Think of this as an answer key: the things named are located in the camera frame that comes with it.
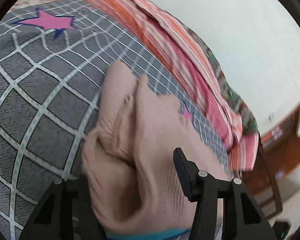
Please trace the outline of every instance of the star print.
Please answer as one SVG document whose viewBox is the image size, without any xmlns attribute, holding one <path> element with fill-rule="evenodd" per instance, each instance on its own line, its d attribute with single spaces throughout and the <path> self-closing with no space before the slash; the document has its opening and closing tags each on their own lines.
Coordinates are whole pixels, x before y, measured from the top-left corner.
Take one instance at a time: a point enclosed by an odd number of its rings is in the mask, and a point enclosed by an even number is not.
<svg viewBox="0 0 300 240">
<path fill-rule="evenodd" d="M 185 103 L 183 103 L 183 116 L 187 119 L 190 119 L 193 121 L 193 114 L 188 110 L 187 106 Z"/>
<path fill-rule="evenodd" d="M 72 22 L 74 17 L 63 17 L 51 15 L 42 9 L 37 8 L 37 17 L 23 19 L 14 22 L 14 24 L 33 25 L 41 27 L 44 30 L 55 29 L 54 38 L 57 38 L 64 29 L 74 29 Z"/>
</svg>

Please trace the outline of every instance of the mattress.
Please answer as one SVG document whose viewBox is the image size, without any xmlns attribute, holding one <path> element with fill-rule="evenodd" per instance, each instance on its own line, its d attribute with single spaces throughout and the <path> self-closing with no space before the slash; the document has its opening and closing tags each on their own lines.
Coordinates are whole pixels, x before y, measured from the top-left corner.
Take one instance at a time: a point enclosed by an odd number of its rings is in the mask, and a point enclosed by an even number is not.
<svg viewBox="0 0 300 240">
<path fill-rule="evenodd" d="M 0 22 L 0 231 L 6 239 L 18 239 L 55 178 L 81 175 L 82 146 L 115 60 L 136 76 L 146 74 L 156 94 L 176 95 L 180 111 L 186 105 L 201 140 L 232 175 L 225 146 L 206 117 L 125 27 L 83 0 L 20 8 Z"/>
</svg>

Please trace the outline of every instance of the bed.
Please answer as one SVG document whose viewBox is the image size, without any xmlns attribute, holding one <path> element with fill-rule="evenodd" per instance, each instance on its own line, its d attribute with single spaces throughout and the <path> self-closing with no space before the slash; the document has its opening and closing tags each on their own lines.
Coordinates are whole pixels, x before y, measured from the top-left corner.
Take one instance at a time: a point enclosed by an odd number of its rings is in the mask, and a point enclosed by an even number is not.
<svg viewBox="0 0 300 240">
<path fill-rule="evenodd" d="M 136 76 L 146 74 L 155 93 L 179 98 L 180 112 L 186 109 L 193 114 L 201 140 L 229 177 L 232 170 L 253 167 L 258 147 L 255 120 L 227 85 L 204 42 L 171 16 L 171 23 L 178 23 L 175 30 L 188 33 L 185 41 L 192 45 L 183 48 L 181 41 L 176 42 L 180 33 L 167 33 L 160 15 L 151 11 L 146 20 L 157 32 L 142 35 L 129 22 L 136 17 L 122 19 L 106 2 L 39 0 L 30 6 L 20 2 L 0 21 L 0 231 L 6 239 L 18 239 L 53 179 L 81 175 L 84 139 L 98 119 L 102 81 L 115 60 L 123 61 Z M 47 19 L 64 21 L 49 28 Z M 164 37 L 163 44 L 172 44 L 170 54 L 161 49 L 162 44 L 155 46 L 159 39 L 151 39 L 154 35 Z M 193 46 L 191 57 L 188 53 Z M 201 69 L 195 60 L 203 62 Z M 245 132 L 242 113 L 250 129 Z M 233 158 L 244 137 L 253 141 L 250 161 L 246 158 L 245 164 Z M 221 228 L 222 221 L 218 221 L 216 239 L 221 239 Z"/>
</svg>

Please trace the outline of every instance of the pink star with blue outline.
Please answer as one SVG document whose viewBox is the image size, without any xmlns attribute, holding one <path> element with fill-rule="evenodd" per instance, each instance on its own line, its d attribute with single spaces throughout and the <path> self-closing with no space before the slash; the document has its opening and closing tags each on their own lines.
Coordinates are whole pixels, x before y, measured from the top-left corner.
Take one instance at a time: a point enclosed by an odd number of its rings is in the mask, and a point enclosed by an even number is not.
<svg viewBox="0 0 300 240">
<path fill-rule="evenodd" d="M 37 17 L 28 18 L 13 22 L 13 24 L 24 24 L 41 27 L 44 30 L 55 29 L 54 38 L 56 39 L 64 29 L 74 29 L 72 22 L 74 17 L 54 16 L 40 8 L 37 8 Z"/>
</svg>

